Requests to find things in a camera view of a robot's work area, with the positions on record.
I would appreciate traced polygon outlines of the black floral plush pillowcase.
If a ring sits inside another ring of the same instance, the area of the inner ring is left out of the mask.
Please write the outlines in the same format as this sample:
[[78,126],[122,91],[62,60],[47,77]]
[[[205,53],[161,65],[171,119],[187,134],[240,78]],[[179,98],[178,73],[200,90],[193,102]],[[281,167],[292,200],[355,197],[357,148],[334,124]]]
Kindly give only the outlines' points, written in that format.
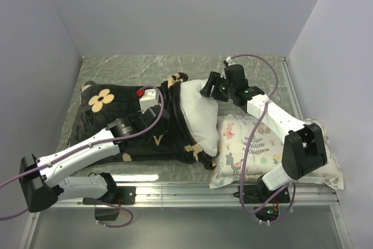
[[[164,97],[163,119],[150,131],[119,142],[119,153],[96,164],[139,161],[198,162],[206,170],[216,167],[219,134],[217,102],[201,95],[206,80],[189,80],[187,74],[169,76],[159,89]],[[140,86],[85,82],[68,146],[94,136],[110,123],[120,121],[130,134],[144,130],[157,114],[142,114]]]

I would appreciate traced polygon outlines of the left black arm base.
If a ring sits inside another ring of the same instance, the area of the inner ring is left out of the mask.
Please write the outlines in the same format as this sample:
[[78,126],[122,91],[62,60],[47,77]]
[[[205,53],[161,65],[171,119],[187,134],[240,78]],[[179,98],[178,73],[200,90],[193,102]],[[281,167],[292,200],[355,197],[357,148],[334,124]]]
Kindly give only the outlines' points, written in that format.
[[135,203],[136,187],[121,186],[114,191],[114,195],[108,198],[98,199],[83,198],[83,205],[95,206],[94,217],[97,223],[107,227],[119,227],[118,225],[109,225],[106,222],[116,222],[119,219],[121,211],[127,215],[124,218],[129,218],[125,225],[129,225],[133,221],[133,213],[129,209],[125,209],[126,205]]

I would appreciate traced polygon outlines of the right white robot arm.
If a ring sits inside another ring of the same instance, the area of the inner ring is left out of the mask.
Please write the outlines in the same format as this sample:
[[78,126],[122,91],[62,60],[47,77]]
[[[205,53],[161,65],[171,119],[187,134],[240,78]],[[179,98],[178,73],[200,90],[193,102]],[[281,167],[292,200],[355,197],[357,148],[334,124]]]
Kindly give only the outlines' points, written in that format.
[[272,102],[263,90],[250,86],[242,65],[228,65],[223,74],[211,72],[200,93],[218,101],[232,100],[282,141],[281,163],[256,181],[256,193],[261,201],[270,202],[279,188],[327,164],[321,127],[294,118]]

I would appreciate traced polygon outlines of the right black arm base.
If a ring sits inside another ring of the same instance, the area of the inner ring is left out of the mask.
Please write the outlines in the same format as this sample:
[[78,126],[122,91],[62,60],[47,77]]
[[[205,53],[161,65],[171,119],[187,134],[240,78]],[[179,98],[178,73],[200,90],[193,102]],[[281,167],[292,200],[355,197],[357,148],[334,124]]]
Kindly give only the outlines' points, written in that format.
[[259,224],[277,223],[286,217],[292,210],[295,200],[295,184],[292,190],[289,190],[290,184],[280,187],[276,191],[269,191],[260,194],[254,185],[244,185],[242,190],[233,193],[235,198],[239,199],[240,204],[245,205],[245,209],[253,214]]

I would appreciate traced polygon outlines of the white pillow insert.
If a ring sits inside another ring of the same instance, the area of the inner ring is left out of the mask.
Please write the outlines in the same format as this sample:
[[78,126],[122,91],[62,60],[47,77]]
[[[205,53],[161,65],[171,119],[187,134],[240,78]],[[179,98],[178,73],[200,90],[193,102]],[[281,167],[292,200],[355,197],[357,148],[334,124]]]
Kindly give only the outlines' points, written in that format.
[[219,107],[214,99],[201,95],[200,91],[206,84],[206,79],[182,82],[180,85],[180,107],[195,142],[207,155],[215,157],[219,142],[217,131]]

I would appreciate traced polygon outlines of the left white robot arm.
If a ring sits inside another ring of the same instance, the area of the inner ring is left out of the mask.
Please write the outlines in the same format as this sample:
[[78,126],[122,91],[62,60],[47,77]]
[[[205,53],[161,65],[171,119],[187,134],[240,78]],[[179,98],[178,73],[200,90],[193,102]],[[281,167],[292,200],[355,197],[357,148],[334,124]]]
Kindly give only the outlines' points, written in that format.
[[124,118],[117,118],[90,138],[70,148],[40,158],[25,156],[20,162],[20,186],[31,213],[41,212],[58,201],[72,198],[100,199],[105,204],[117,198],[117,185],[108,173],[73,177],[73,173],[126,148],[138,147],[168,130],[170,115],[160,105]]

